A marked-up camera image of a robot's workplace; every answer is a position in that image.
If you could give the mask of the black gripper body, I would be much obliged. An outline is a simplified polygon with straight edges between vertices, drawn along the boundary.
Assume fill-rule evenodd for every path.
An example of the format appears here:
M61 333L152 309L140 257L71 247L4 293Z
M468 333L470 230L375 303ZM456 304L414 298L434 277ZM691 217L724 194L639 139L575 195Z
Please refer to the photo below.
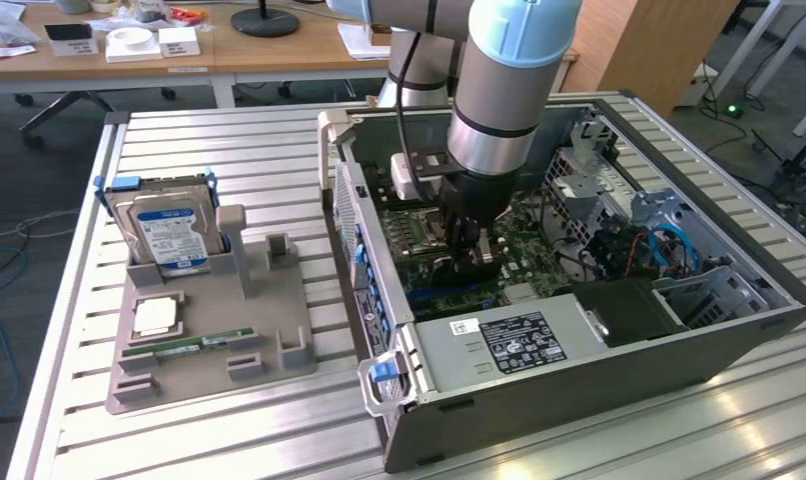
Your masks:
M460 221L490 228L508 207L515 173L480 175L462 172L446 176L440 186L440 210L447 226Z

